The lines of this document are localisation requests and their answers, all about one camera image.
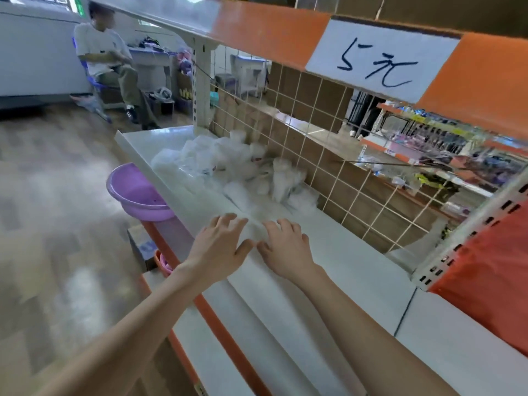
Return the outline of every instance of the black hair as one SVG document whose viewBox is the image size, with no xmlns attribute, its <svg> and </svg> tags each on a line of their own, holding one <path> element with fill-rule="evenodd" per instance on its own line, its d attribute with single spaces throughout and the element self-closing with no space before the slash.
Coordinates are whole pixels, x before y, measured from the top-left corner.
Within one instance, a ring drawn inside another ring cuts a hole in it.
<svg viewBox="0 0 528 396">
<path fill-rule="evenodd" d="M 107 8 L 107 7 L 104 7 L 102 6 L 101 4 L 97 4 L 96 2 L 94 1 L 90 1 L 88 3 L 88 13 L 90 14 L 90 18 L 93 19 L 94 18 L 94 15 L 96 13 L 114 13 L 113 10 L 111 10 L 110 8 Z"/>
</svg>

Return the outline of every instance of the man in white t-shirt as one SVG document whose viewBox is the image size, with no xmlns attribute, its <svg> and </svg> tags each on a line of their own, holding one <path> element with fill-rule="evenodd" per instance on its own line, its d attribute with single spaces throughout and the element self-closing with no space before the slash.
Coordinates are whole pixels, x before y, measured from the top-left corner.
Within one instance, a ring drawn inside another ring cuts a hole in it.
<svg viewBox="0 0 528 396">
<path fill-rule="evenodd" d="M 132 123 L 140 123 L 144 130 L 158 128 L 145 95 L 137 86 L 138 76 L 131 67 L 130 51 L 112 30 L 114 11 L 93 1 L 88 10 L 92 22 L 75 26 L 73 32 L 77 56 L 88 64 L 88 74 L 99 83 L 121 89 Z"/>
</svg>

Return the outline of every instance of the chair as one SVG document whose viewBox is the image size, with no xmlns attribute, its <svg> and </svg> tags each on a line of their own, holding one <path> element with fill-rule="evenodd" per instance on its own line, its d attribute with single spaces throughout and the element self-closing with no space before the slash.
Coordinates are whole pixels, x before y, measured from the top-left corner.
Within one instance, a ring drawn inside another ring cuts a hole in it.
<svg viewBox="0 0 528 396">
<path fill-rule="evenodd" d="M 73 42 L 73 47 L 76 49 L 77 45 L 75 43 L 75 38 L 72 37 L 71 40 Z M 88 79 L 92 88 L 94 89 L 93 95 L 96 98 L 97 103 L 98 103 L 98 108 L 96 108 L 96 113 L 100 115 L 102 119 L 111 123 L 110 117 L 106 115 L 104 111 L 108 109 L 112 109 L 112 108 L 123 108 L 125 104 L 124 103 L 105 104 L 101 98 L 101 91 L 103 89 L 119 90 L 119 88 L 112 87 L 112 86 L 106 86 L 102 83 L 99 83 L 93 76 L 90 76 L 90 74 L 88 73 L 88 63 L 86 61 L 81 61 L 81 60 L 79 61 L 81 62 L 82 67 L 84 68 L 84 73 L 86 74 L 86 78 Z"/>
</svg>

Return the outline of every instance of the chinese character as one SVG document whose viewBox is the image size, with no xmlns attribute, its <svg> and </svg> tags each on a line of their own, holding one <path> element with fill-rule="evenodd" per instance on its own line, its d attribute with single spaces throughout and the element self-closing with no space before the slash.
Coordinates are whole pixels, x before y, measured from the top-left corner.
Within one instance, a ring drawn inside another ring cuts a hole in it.
<svg viewBox="0 0 528 396">
<path fill-rule="evenodd" d="M 372 73 L 369 73 L 368 75 L 365 76 L 365 79 L 368 79 L 370 78 L 371 76 L 375 75 L 376 73 L 380 72 L 380 71 L 383 71 L 385 68 L 388 68 L 390 67 L 384 74 L 383 76 L 383 79 L 381 80 L 381 84 L 385 87 L 398 87 L 398 86 L 401 86 L 403 84 L 406 84 L 406 83 L 410 83 L 412 82 L 412 80 L 410 81 L 405 81 L 405 82 L 401 82 L 401 83 L 398 83 L 398 84 L 395 84 L 395 85 L 388 85 L 388 84 L 385 84 L 385 80 L 387 79 L 387 76 L 391 73 L 391 71 L 396 68 L 397 66 L 403 66 L 403 65 L 416 65 L 418 64 L 418 61 L 414 61 L 414 62 L 398 62 L 398 63 L 393 63 L 392 62 L 392 59 L 394 58 L 394 56 L 392 54 L 387 54 L 387 53 L 382 53 L 383 56 L 386 58 L 386 59 L 383 59 L 381 61 L 374 61 L 372 64 L 373 65 L 380 65 L 380 64 L 385 64 L 384 66 L 382 66 L 381 68 L 378 68 L 377 70 L 375 70 L 374 72 Z"/>
<path fill-rule="evenodd" d="M 346 66 L 338 66 L 337 67 L 338 69 L 343 70 L 343 71 L 352 71 L 352 64 L 348 61 L 348 59 L 345 58 L 345 55 L 347 55 L 347 52 L 349 52 L 350 49 L 354 46 L 354 44 L 356 44 L 357 40 L 358 40 L 358 38 L 356 37 L 354 39 L 354 41 L 352 42 L 352 44 L 350 46 L 348 46 L 348 48 L 345 50 L 345 52 L 341 56 L 341 59 L 346 64 Z M 370 48 L 370 47 L 372 47 L 372 44 L 358 44 L 357 47 L 358 48 Z"/>
</svg>

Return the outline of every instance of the chair backrest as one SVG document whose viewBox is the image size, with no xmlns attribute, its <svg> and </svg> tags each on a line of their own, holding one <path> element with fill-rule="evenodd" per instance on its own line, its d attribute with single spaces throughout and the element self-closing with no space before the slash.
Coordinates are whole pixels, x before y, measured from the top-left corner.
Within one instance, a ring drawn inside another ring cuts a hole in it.
<svg viewBox="0 0 528 396">
<path fill-rule="evenodd" d="M 73 47 L 74 47 L 75 49 L 77 49 L 77 44 L 75 43 L 75 37 L 72 37 L 72 38 L 71 38 L 71 41 L 72 41 L 72 43 L 73 43 Z M 85 70 L 88 70 L 88 64 L 87 64 L 86 61 L 81 61 L 81 65 L 83 66 L 83 68 L 84 68 Z"/>
</svg>

